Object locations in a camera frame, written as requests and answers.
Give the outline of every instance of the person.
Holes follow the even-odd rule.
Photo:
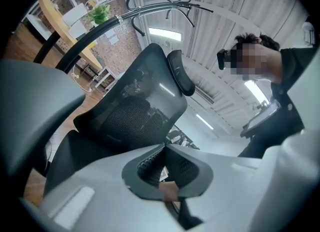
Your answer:
[[[312,60],[316,48],[281,49],[271,37],[245,33],[235,37],[237,43],[217,53],[221,70],[229,67],[242,80],[269,80],[272,97],[281,108],[274,114],[272,124],[256,133],[239,157],[261,159],[272,146],[280,145],[287,137],[300,132],[304,126],[287,91],[297,81]]]

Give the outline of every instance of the cable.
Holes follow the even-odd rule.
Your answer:
[[[80,84],[78,84],[78,82],[76,81],[76,78],[79,78],[79,75],[75,74],[75,66],[76,66],[76,65],[73,66],[73,71],[72,71],[72,73],[71,73],[71,76],[72,76],[73,80],[74,80],[74,81],[76,82],[76,84],[77,84],[78,86],[80,86],[83,90],[85,90],[85,91],[88,92],[88,93],[91,93],[91,91],[92,91],[91,87],[89,88],[89,90],[86,90],[86,89],[83,88]]]

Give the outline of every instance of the white wall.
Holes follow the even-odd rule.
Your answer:
[[[236,157],[250,142],[240,136],[217,138],[189,107],[175,125],[203,152]]]

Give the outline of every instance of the floor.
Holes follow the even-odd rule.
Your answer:
[[[42,44],[29,32],[29,30],[23,24],[20,24],[8,42],[3,59],[32,62],[41,46]],[[42,64],[54,68],[62,56],[63,55],[60,52],[53,48],[48,53]],[[74,72],[78,75],[80,74],[80,71],[77,68],[75,68]],[[50,156],[51,160],[65,135],[69,131],[76,129],[73,124],[73,119],[76,116],[90,110],[102,98],[103,88],[98,87],[98,89],[96,89],[94,84],[92,84],[90,81],[90,78],[85,73],[81,75],[79,79],[77,79],[77,82],[85,89],[89,89],[89,87],[91,87],[92,92],[85,92],[86,96],[82,105],[78,107],[63,122],[63,124],[61,124],[61,126],[50,138],[49,141],[52,147]],[[46,178],[33,169],[27,181],[23,197],[36,206],[40,205],[43,199],[45,183]]]

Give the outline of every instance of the potted plant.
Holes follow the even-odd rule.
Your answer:
[[[94,10],[88,12],[88,18],[91,22],[100,25],[108,20],[110,5],[100,5]]]

